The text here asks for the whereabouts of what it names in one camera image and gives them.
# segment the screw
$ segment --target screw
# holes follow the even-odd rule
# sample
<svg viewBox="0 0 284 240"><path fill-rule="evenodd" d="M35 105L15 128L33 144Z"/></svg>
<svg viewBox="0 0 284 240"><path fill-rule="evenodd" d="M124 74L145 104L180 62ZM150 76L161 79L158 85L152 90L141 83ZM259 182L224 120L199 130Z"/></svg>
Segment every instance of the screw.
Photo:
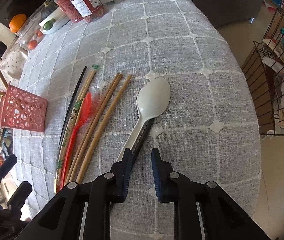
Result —
<svg viewBox="0 0 284 240"><path fill-rule="evenodd" d="M216 188L217 184L214 181L209 181L208 182L208 187L210 188Z"/></svg>
<svg viewBox="0 0 284 240"><path fill-rule="evenodd" d="M114 174L112 172L107 172L104 174L104 177L106 179L112 179L114 177Z"/></svg>
<svg viewBox="0 0 284 240"><path fill-rule="evenodd" d="M170 177L171 177L172 179L177 179L179 176L180 176L180 175L179 175L177 172L175 172L175 171L170 173Z"/></svg>
<svg viewBox="0 0 284 240"><path fill-rule="evenodd" d="M77 184L75 182L70 182L69 184L67 184L67 187L70 189L76 188Z"/></svg>

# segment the pink basket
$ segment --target pink basket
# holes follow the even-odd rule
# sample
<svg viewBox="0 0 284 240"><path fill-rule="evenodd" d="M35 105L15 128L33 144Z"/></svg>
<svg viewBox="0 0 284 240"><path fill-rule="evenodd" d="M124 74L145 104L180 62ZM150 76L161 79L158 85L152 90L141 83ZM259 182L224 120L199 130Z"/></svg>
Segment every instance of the pink basket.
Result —
<svg viewBox="0 0 284 240"><path fill-rule="evenodd" d="M0 127L44 132L47 99L8 85L0 103Z"/></svg>

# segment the beige floor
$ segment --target beige floor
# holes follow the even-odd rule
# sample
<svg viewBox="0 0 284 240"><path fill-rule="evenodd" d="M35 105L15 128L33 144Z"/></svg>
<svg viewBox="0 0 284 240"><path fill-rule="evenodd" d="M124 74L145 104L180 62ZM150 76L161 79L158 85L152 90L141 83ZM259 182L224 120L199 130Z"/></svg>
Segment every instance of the beige floor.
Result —
<svg viewBox="0 0 284 240"><path fill-rule="evenodd" d="M253 48L253 40L263 37L273 13L262 7L250 24L241 21L218 28L241 66ZM261 140L262 179L258 194L255 222L271 239L284 239L284 138Z"/></svg>

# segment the white plastic spoon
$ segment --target white plastic spoon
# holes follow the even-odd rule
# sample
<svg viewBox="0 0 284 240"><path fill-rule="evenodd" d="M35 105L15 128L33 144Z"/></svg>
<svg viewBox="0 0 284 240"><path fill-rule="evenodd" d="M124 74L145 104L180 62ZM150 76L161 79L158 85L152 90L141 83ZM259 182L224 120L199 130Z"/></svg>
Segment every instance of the white plastic spoon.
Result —
<svg viewBox="0 0 284 240"><path fill-rule="evenodd" d="M163 78L153 79L141 89L136 100L139 119L121 150L121 153L117 158L117 162L122 160L125 149L132 149L138 135L140 134L143 124L147 120L155 118L165 111L169 105L170 96L170 85Z"/></svg>

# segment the red plastic spoon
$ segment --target red plastic spoon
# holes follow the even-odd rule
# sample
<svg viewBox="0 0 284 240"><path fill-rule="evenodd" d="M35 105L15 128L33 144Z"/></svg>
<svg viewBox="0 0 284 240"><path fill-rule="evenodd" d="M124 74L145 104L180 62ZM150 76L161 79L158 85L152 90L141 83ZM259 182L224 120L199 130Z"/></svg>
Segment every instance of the red plastic spoon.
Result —
<svg viewBox="0 0 284 240"><path fill-rule="evenodd" d="M71 152L73 150L74 147L74 143L75 143L75 139L76 139L76 134L77 131L79 130L79 128L86 123L88 116L90 114L91 108L92 108L92 95L91 93L88 93L85 98L83 99L82 102L82 111L81 111L81 116L80 119L77 123L77 125L75 125L75 127L73 128L71 137L69 139L69 145L67 146L67 150L66 150L66 154L65 154L65 158L64 158L64 164L63 164L63 169L62 169L62 177L61 177L61 188L64 186L64 182L66 179L66 169L69 165L69 161L70 161L70 157L71 157Z"/></svg>

